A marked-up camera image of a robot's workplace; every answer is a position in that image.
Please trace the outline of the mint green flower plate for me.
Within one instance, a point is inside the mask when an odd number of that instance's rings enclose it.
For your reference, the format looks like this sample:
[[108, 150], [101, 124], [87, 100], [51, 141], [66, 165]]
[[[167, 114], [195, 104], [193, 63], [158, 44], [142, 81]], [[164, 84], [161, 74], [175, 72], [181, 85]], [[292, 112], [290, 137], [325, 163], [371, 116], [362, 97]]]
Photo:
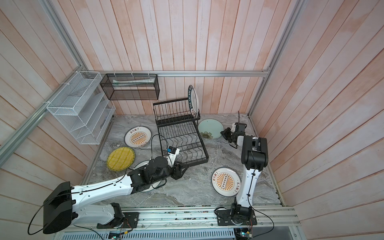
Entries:
[[198, 130], [205, 139], [218, 139], [222, 136], [221, 132], [224, 130], [224, 126], [215, 119], [206, 119], [199, 123]]

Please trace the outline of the green rim white plate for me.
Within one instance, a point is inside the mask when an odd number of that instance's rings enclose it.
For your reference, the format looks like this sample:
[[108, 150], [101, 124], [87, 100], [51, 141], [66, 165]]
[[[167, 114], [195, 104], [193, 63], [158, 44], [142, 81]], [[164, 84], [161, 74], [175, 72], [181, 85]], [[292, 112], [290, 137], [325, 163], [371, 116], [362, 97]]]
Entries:
[[192, 85], [188, 87], [188, 102], [192, 116], [196, 118], [199, 113], [199, 99], [195, 88]]

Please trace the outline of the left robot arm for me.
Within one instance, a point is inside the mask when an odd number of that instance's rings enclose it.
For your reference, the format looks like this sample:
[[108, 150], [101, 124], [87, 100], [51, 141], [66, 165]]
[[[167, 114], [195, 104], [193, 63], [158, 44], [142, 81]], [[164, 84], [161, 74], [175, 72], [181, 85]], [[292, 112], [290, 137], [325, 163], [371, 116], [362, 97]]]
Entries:
[[99, 229], [120, 227], [125, 218], [121, 206], [98, 206], [98, 202], [143, 192], [168, 177], [178, 180], [185, 171], [175, 157], [156, 157], [109, 181], [83, 186], [62, 183], [43, 203], [43, 233], [57, 233], [75, 224], [97, 224]]

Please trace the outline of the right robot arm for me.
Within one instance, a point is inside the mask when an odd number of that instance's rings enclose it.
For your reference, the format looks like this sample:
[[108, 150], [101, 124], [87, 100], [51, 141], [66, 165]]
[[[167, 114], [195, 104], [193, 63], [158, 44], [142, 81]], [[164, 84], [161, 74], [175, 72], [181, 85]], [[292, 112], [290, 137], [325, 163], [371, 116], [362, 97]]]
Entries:
[[236, 224], [250, 222], [254, 215], [253, 195], [258, 178], [269, 162], [268, 142], [266, 138], [246, 134], [247, 124], [234, 123], [231, 128], [221, 132], [225, 140], [234, 148], [241, 147], [241, 162], [244, 166], [240, 191], [231, 206], [230, 218]]

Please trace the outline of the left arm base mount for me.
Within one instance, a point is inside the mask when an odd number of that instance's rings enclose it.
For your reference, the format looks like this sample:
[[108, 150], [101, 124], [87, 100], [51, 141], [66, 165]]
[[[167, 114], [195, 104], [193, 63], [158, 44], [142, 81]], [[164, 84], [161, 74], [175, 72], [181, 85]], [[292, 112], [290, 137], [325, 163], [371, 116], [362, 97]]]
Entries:
[[115, 217], [111, 222], [102, 225], [97, 224], [97, 229], [128, 228], [135, 229], [138, 225], [139, 212], [123, 212], [119, 217]]

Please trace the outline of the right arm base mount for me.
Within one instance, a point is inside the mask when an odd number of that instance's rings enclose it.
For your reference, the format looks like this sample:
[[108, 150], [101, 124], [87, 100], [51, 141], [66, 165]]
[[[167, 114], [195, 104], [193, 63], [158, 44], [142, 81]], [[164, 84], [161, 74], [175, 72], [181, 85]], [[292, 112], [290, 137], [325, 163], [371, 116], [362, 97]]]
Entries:
[[255, 212], [236, 213], [228, 209], [214, 210], [219, 226], [256, 226], [258, 224]]

